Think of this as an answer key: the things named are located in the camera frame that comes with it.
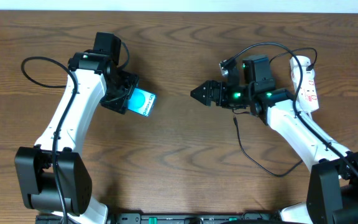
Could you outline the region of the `smartphone with teal screen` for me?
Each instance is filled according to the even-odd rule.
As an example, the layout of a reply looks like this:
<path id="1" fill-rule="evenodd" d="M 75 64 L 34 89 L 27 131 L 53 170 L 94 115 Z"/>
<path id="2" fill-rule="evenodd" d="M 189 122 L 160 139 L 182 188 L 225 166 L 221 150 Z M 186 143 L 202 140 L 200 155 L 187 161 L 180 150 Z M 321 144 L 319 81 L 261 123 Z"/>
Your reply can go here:
<path id="1" fill-rule="evenodd" d="M 152 111 L 157 96 L 140 88 L 135 88 L 128 101 L 127 109 L 148 117 Z"/>

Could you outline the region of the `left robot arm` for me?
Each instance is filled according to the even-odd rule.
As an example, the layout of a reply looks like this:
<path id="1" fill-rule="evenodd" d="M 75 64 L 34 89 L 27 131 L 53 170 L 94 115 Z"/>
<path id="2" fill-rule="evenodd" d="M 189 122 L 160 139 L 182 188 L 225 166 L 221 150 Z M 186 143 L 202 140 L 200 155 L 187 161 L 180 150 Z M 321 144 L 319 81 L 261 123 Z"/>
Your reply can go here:
<path id="1" fill-rule="evenodd" d="M 92 49 L 75 53 L 67 65 L 63 96 L 43 134 L 14 158 L 26 208 L 61 216 L 62 223 L 107 223 L 109 208 L 92 195 L 91 177 L 81 155 L 96 108 L 125 114 L 139 83 L 119 63 L 125 43 L 98 32 Z"/>

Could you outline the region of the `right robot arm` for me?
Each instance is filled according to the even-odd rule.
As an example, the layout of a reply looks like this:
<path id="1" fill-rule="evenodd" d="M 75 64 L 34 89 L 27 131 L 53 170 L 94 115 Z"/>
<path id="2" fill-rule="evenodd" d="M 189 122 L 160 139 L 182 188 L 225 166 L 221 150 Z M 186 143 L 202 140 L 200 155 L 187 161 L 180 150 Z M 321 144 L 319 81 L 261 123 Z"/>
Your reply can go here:
<path id="1" fill-rule="evenodd" d="M 290 59 L 294 92 L 278 89 L 265 55 L 242 61 L 245 84 L 234 62 L 223 61 L 223 82 L 208 80 L 190 95 L 208 106 L 243 109 L 280 134 L 310 172 L 306 201 L 279 210 L 282 223 L 358 223 L 358 152 L 350 151 L 312 119 L 318 109 L 314 70 L 308 57 Z"/>

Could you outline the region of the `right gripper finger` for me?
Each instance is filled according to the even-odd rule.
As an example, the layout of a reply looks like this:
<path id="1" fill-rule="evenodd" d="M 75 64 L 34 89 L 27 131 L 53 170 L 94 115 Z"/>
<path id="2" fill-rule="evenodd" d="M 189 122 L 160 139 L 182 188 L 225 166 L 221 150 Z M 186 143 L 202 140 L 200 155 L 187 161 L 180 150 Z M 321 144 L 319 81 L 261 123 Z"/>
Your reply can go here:
<path id="1" fill-rule="evenodd" d="M 203 93 L 191 92 L 190 96 L 205 106 L 211 106 L 211 100 Z"/>
<path id="2" fill-rule="evenodd" d="M 200 86 L 196 87 L 194 90 L 191 90 L 191 93 L 209 93 L 210 88 L 211 80 L 207 80 Z"/>

